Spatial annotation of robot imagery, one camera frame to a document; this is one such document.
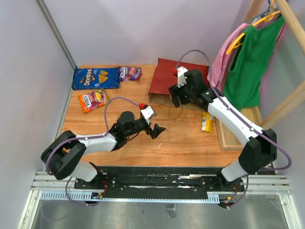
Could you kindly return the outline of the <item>red brown paper bag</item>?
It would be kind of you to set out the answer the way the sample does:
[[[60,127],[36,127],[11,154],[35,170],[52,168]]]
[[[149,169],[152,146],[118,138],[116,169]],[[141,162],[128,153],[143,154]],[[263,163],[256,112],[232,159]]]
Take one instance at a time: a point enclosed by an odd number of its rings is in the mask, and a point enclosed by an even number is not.
[[[153,104],[167,105],[174,107],[174,104],[170,98],[169,87],[177,84],[177,78],[173,76],[173,69],[176,66],[177,61],[158,58],[158,64],[154,71],[151,85],[148,91],[149,102]],[[207,75],[208,65],[200,65],[194,63],[181,62],[179,66],[185,67],[187,70],[198,69],[203,75],[203,79],[207,86],[209,86]],[[181,105],[179,108],[203,111],[195,106],[194,103]]]

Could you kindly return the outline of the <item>yellow snack packet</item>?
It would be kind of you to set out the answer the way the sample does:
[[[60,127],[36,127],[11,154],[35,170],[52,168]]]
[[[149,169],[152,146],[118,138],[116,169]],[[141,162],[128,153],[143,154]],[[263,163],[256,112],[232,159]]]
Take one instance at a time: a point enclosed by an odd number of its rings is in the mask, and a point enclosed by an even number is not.
[[[202,127],[201,130],[207,133],[212,133],[212,123],[213,123],[214,117],[208,112],[202,113]]]

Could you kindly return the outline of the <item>purple snack packet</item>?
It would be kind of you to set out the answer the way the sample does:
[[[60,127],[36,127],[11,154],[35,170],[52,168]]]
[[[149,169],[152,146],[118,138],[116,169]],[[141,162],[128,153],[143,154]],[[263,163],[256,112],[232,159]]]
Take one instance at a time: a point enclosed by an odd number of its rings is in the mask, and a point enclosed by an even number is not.
[[[119,79],[120,82],[137,81],[142,75],[140,67],[120,66]]]

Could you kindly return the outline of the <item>orange Fox's candy packet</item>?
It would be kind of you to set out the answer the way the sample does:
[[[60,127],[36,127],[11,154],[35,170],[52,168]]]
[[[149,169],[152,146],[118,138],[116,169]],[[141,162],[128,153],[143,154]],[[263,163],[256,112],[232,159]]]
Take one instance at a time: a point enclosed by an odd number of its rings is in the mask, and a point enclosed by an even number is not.
[[[110,98],[103,89],[78,96],[84,114],[106,105]]]

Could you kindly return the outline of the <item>blue Doritos chip bag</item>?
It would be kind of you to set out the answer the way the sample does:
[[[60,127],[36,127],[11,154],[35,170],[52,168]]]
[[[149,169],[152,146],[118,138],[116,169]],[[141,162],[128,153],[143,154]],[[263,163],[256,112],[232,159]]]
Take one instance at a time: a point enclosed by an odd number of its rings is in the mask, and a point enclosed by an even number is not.
[[[76,68],[72,89],[112,89],[120,87],[119,68]]]

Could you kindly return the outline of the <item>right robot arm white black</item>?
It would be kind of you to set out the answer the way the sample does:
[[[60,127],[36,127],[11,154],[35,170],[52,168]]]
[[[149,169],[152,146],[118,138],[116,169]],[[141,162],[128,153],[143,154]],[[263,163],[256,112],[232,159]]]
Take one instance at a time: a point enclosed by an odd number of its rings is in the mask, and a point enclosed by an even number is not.
[[[220,190],[228,190],[237,179],[253,175],[276,160],[277,137],[272,129],[252,123],[218,89],[208,88],[199,70],[179,67],[173,75],[177,83],[169,87],[169,92],[174,106],[193,103],[220,120],[243,146],[238,159],[217,172],[216,186]]]

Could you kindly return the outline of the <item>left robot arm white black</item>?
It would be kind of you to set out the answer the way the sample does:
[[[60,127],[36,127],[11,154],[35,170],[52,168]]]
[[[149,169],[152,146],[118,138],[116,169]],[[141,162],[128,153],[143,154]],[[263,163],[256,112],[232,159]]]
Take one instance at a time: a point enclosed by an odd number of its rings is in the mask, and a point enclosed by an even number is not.
[[[94,163],[85,163],[81,158],[99,151],[116,151],[142,131],[155,139],[166,129],[157,124],[151,127],[154,116],[156,113],[151,107],[141,110],[139,119],[135,119],[132,112],[125,111],[109,132],[101,135],[75,135],[70,130],[65,131],[42,153],[41,160],[46,171],[57,180],[74,177],[89,189],[99,189],[103,185],[110,188],[111,178]]]

